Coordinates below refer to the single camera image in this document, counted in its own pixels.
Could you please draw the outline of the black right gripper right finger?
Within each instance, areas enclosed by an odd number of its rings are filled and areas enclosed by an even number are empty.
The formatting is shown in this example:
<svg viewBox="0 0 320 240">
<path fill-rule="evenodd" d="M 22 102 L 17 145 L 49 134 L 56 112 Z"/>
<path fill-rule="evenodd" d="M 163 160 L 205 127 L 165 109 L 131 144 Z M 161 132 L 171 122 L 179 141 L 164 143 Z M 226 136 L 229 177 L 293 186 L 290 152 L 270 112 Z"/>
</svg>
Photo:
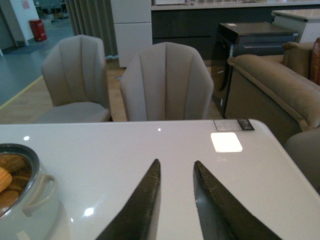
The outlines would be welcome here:
<svg viewBox="0 0 320 240">
<path fill-rule="evenodd" d="M 193 167 L 195 203 L 205 240 L 279 240 L 200 162 Z"/>
</svg>

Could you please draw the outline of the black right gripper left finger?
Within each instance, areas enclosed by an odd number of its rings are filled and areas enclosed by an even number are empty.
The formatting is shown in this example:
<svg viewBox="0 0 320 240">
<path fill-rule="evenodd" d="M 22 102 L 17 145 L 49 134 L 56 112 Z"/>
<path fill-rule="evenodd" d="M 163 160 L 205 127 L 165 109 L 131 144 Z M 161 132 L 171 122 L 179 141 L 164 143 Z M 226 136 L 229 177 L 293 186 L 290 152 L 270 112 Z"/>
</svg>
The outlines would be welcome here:
<svg viewBox="0 0 320 240">
<path fill-rule="evenodd" d="M 155 240 L 161 205 L 161 163 L 155 159 L 98 240 Z"/>
</svg>

